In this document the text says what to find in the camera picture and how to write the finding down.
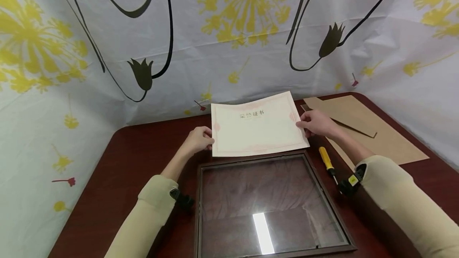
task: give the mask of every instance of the certificate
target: certificate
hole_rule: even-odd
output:
[[[211,104],[212,156],[251,156],[309,147],[290,92],[240,105]]]

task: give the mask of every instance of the right hand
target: right hand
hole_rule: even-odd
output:
[[[301,115],[300,119],[301,122],[296,122],[296,126],[305,129],[307,138],[313,135],[323,135],[332,139],[341,131],[332,119],[319,110],[307,111]]]
[[[178,153],[183,153],[185,156],[192,156],[202,150],[212,150],[212,144],[215,142],[212,136],[212,130],[206,126],[196,127],[190,132],[186,140],[183,142]]]

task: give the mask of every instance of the yellow label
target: yellow label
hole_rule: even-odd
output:
[[[355,177],[354,175],[352,175],[351,177],[349,177],[347,180],[350,182],[351,186],[354,186],[354,185],[356,185],[356,184],[359,182],[359,180],[357,179],[357,177]]]

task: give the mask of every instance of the white fabric backdrop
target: white fabric backdrop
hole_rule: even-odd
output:
[[[127,11],[145,2],[113,1]],[[0,0],[2,257],[48,255],[117,129],[208,113],[210,102],[360,92],[458,168],[459,0],[382,0],[339,47],[379,0],[310,0],[292,64],[323,58],[302,72],[290,67],[293,38],[286,44],[299,1],[170,0],[172,58],[148,89],[136,79],[150,74],[136,78],[127,61],[153,61],[153,75],[166,65],[168,0],[138,17],[109,0]],[[335,23],[344,30],[324,56]],[[141,99],[143,87],[145,98],[129,100],[109,71],[127,96]]]

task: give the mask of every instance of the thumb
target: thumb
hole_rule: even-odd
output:
[[[310,123],[311,122],[304,122],[304,121],[296,122],[296,126],[299,128],[307,129]]]

